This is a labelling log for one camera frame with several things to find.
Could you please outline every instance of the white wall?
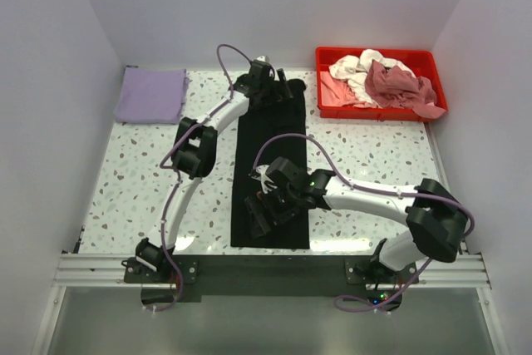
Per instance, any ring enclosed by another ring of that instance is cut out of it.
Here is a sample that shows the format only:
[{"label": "white wall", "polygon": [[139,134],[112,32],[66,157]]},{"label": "white wall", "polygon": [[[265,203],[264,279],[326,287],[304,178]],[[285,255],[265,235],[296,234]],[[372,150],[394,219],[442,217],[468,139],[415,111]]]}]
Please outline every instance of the white wall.
[{"label": "white wall", "polygon": [[0,0],[0,353],[30,353],[111,128],[121,64],[88,0]]},{"label": "white wall", "polygon": [[[126,64],[213,67],[229,42],[280,66],[311,67],[317,46],[430,49],[459,0],[91,0]],[[240,62],[238,57],[226,57]]]},{"label": "white wall", "polygon": [[497,308],[532,353],[532,3],[461,0],[434,48],[450,112],[436,126],[453,193],[478,219]]}]

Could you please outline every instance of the robotic arm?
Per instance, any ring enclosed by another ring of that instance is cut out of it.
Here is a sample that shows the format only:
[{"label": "robotic arm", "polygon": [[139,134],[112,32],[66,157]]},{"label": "robotic arm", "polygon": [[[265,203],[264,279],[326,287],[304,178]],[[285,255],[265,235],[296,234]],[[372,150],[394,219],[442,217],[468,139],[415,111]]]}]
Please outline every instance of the robotic arm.
[{"label": "robotic arm", "polygon": [[[252,61],[249,73],[239,77],[234,91],[216,107],[197,119],[181,121],[174,148],[165,160],[171,157],[172,169],[187,174],[189,179],[179,187],[170,188],[170,199],[159,214],[159,220],[164,223],[153,224],[147,237],[137,245],[137,262],[158,272],[167,266],[160,230],[165,230],[167,244],[175,243],[192,194],[214,167],[218,134],[247,111],[293,96],[283,70],[278,70],[279,81],[275,81],[272,72],[267,61]],[[357,210],[407,226],[407,232],[384,239],[377,246],[364,271],[375,280],[380,276],[392,276],[425,257],[453,262],[466,228],[467,216],[455,205],[427,199],[430,195],[438,196],[456,204],[435,180],[424,179],[418,186],[401,187],[355,180],[347,182],[331,170],[315,170],[309,174],[282,157],[269,166],[259,166],[251,176],[262,185],[260,192],[245,201],[251,215],[251,232],[256,237],[267,234],[276,225],[288,223],[297,213],[315,208]]]},{"label": "robotic arm", "polygon": [[456,201],[431,179],[424,179],[418,186],[343,182],[331,170],[308,174],[283,157],[270,166],[261,165],[252,177],[260,180],[262,186],[262,191],[245,201],[252,215],[255,236],[267,234],[275,225],[287,223],[299,212],[315,208],[356,210],[404,224],[408,231],[384,239],[377,246],[372,260],[374,274],[399,272],[425,257],[454,262],[466,228],[467,217],[456,207],[417,198],[421,193]]}]

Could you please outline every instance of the pink cloth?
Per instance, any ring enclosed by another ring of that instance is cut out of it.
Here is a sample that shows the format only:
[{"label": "pink cloth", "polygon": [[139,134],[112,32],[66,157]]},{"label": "pink cloth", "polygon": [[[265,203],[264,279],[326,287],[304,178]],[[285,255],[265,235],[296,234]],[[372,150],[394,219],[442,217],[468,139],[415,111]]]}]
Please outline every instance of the pink cloth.
[{"label": "pink cloth", "polygon": [[424,76],[413,77],[399,67],[389,71],[373,61],[366,78],[366,92],[383,108],[410,108],[424,118],[440,118],[446,111],[437,107],[431,81]]},{"label": "pink cloth", "polygon": [[344,81],[333,78],[329,71],[321,71],[320,79],[322,81],[322,104],[324,106],[372,107],[371,103],[358,100],[349,85]]}]

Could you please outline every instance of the white cloth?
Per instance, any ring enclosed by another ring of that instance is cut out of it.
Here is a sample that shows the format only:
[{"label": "white cloth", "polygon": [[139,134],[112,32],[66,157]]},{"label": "white cloth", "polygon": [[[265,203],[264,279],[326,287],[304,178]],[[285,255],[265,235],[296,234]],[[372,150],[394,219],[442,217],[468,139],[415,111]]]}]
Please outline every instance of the white cloth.
[{"label": "white cloth", "polygon": [[351,90],[355,93],[358,100],[371,103],[378,107],[377,103],[366,93],[365,81],[369,69],[372,67],[373,60],[380,62],[386,68],[398,66],[403,71],[408,71],[412,74],[414,72],[405,66],[402,62],[393,58],[386,58],[377,50],[367,49],[360,55],[360,58],[355,56],[345,56],[340,60],[329,66],[329,72],[333,78],[341,81],[347,81]]}]

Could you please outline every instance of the crumpled clothing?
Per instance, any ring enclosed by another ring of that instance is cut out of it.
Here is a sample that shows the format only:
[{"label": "crumpled clothing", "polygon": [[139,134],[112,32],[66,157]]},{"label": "crumpled clothing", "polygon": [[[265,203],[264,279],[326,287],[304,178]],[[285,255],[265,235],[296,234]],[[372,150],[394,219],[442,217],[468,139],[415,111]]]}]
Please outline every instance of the crumpled clothing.
[{"label": "crumpled clothing", "polygon": [[424,76],[418,78],[394,66],[389,71],[375,60],[367,74],[366,91],[383,108],[410,108],[424,118],[436,119],[446,110],[435,106],[436,93],[431,81]]},{"label": "crumpled clothing", "polygon": [[378,104],[367,94],[364,82],[367,73],[372,67],[372,62],[376,60],[386,68],[399,67],[403,71],[410,72],[415,77],[414,72],[405,66],[402,62],[393,58],[386,58],[380,52],[367,49],[359,57],[345,56],[329,67],[333,78],[346,81],[356,97],[360,101],[365,101],[372,107],[378,107]]},{"label": "crumpled clothing", "polygon": [[322,82],[322,104],[324,106],[374,107],[372,103],[357,99],[357,96],[346,82],[334,79],[329,72],[321,71],[320,80]]}]

